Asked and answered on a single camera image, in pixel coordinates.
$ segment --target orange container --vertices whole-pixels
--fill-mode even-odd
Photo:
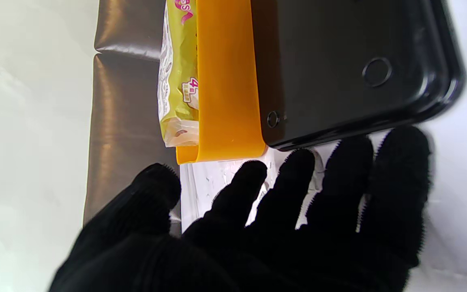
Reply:
[[[250,0],[198,0],[199,146],[178,164],[263,155]]]

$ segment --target yellow-green package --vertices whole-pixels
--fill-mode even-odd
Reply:
[[[167,0],[163,25],[158,115],[165,146],[199,142],[196,0]]]

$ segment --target white background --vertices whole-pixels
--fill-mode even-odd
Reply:
[[[0,0],[0,292],[45,291],[81,225],[98,0]]]

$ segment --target plastic packaging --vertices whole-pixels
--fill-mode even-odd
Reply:
[[[196,0],[165,4],[158,115],[165,146],[199,143]]]

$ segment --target white surface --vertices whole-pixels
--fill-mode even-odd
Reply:
[[[0,292],[45,291],[81,224],[98,0],[0,0]]]
[[[467,72],[467,0],[448,0]],[[442,116],[421,127],[434,141],[434,187],[426,216],[426,246],[420,268],[413,271],[409,291],[467,292],[467,84],[456,105]],[[384,136],[372,136],[377,146]],[[327,161],[334,144],[317,147]],[[225,179],[207,181],[222,172],[235,171],[228,162],[204,163],[182,168],[195,178],[195,190],[182,198],[183,226],[210,208],[213,196],[225,184]],[[213,186],[213,193],[200,191]]]

